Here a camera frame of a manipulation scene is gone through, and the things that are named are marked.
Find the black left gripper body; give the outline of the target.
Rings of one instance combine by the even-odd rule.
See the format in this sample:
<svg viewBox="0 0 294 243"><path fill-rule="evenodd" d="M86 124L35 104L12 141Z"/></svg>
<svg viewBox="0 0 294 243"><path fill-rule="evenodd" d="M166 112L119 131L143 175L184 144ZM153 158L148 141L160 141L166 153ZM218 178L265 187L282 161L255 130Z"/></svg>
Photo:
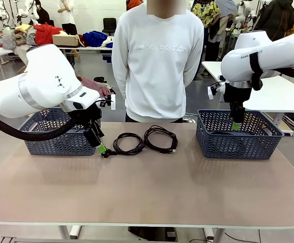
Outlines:
<svg viewBox="0 0 294 243"><path fill-rule="evenodd" d="M82 111L82 126L85 130L91 128L91 121L101 120L102 111L101 108L96 104L92 104L87 109Z"/></svg>

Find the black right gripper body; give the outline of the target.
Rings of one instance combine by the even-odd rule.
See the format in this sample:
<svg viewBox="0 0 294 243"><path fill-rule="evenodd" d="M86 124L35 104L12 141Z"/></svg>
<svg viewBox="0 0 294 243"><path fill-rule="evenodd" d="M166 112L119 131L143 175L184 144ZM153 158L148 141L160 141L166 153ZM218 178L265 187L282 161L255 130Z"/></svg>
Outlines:
<svg viewBox="0 0 294 243"><path fill-rule="evenodd" d="M252 88L237 88L230 84L225 84L224 102L229 103L230 109L243 107L243 103L249 100Z"/></svg>

